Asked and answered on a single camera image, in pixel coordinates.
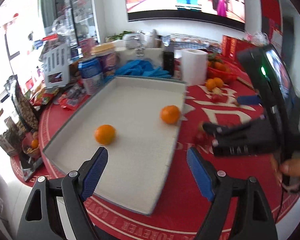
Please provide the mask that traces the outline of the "person's right hand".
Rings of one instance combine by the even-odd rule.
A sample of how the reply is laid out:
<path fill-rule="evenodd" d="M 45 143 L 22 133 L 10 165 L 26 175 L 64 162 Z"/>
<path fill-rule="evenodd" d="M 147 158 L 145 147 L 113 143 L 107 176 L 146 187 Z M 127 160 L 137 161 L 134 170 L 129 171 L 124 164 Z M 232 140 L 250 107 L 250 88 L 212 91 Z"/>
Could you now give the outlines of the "person's right hand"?
<path fill-rule="evenodd" d="M 289 159 L 285 161 L 282 164 L 278 164 L 276 159 L 274 158 L 274 155 L 270 155 L 270 164 L 271 168 L 273 169 L 274 176 L 276 178 L 276 181 L 281 187 L 281 190 L 283 192 L 289 192 L 292 193 L 292 191 L 297 190 L 299 187 L 295 186 L 286 186 L 283 183 L 283 175 L 290 176 L 290 177 L 296 177 L 300 179 L 300 158 L 299 159 Z"/>

